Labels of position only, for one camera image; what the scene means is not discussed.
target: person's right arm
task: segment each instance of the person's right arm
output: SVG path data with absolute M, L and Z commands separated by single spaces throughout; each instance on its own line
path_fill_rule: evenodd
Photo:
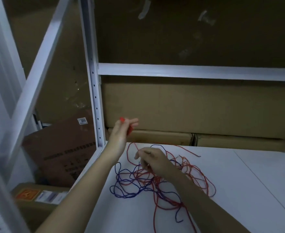
M 212 201 L 184 173 L 177 169 L 160 149 L 142 148 L 135 156 L 146 170 L 171 182 L 202 233 L 249 231 Z

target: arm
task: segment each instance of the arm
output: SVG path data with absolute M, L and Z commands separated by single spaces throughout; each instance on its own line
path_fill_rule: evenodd
M 138 157 L 141 158 L 143 168 L 146 170 L 152 168 L 156 175 L 174 185 L 202 233 L 249 233 L 241 223 L 212 201 L 177 169 L 160 149 L 143 148 L 137 152 L 135 159 Z
M 101 155 L 36 233 L 85 231 L 108 174 L 125 149 L 126 132 L 130 124 L 137 126 L 138 119 L 126 119 L 123 124 L 118 120 L 115 123 Z

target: orange label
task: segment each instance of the orange label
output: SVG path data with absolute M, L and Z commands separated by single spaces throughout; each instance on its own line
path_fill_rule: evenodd
M 32 201 L 39 192 L 40 190 L 36 189 L 24 189 L 15 197 L 15 199 Z

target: red object in hand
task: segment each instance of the red object in hand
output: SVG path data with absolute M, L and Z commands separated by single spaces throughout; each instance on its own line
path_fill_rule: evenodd
M 121 117 L 121 118 L 120 118 L 120 121 L 121 121 L 122 123 L 124 123 L 124 122 L 125 122 L 125 118 Z M 129 128 L 128 128 L 128 130 L 127 130 L 127 136 L 128 136 L 133 130 L 134 130 L 133 126 L 132 126 L 132 125 L 129 125 Z

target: person's left hand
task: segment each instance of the person's left hand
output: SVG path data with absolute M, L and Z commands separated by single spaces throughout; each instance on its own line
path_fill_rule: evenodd
M 117 163 L 124 152 L 129 125 L 132 125 L 133 127 L 138 126 L 138 118 L 130 120 L 126 118 L 124 123 L 120 120 L 116 121 L 110 134 L 109 141 L 104 149 L 106 155 L 110 156 L 114 164 Z

